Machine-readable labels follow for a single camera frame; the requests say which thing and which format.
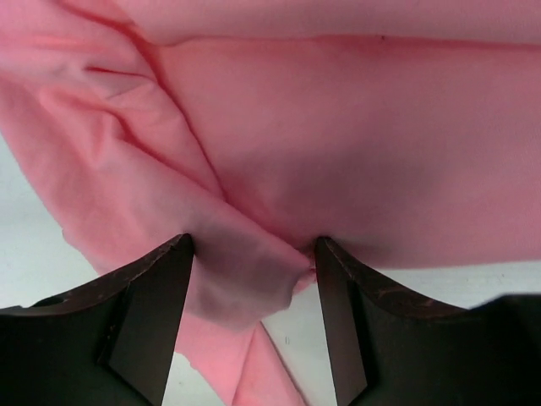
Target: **pink fabric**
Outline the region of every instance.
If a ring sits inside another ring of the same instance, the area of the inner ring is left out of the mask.
[[[535,0],[3,0],[0,130],[97,271],[193,234],[178,349],[226,404],[301,405],[257,323],[318,235],[541,257],[539,45]]]

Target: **black plastic part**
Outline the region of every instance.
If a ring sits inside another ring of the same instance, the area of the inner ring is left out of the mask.
[[[0,310],[0,404],[160,405],[193,256],[177,236],[76,289]]]
[[[541,295],[464,310],[316,244],[338,406],[541,404]]]

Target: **white surface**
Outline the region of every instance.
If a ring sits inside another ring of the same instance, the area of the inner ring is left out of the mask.
[[[541,292],[541,262],[386,274],[423,294],[466,307],[507,292]],[[83,256],[63,241],[60,227],[0,138],[0,308],[32,305],[94,277]],[[301,293],[289,310],[269,317],[265,326],[309,406],[336,405],[317,288]],[[164,405],[179,404],[222,405],[176,354]]]

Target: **pink cloth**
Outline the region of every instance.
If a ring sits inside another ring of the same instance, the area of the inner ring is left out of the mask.
[[[0,130],[99,272],[193,234],[178,349],[226,404],[302,405],[257,323],[318,235],[541,257],[539,45],[536,0],[2,0]]]

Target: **folded pink cloth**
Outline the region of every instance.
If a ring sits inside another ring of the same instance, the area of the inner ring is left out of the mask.
[[[330,235],[372,266],[541,257],[535,0],[2,0],[0,130],[98,272],[178,233],[178,338],[303,400],[259,320]]]

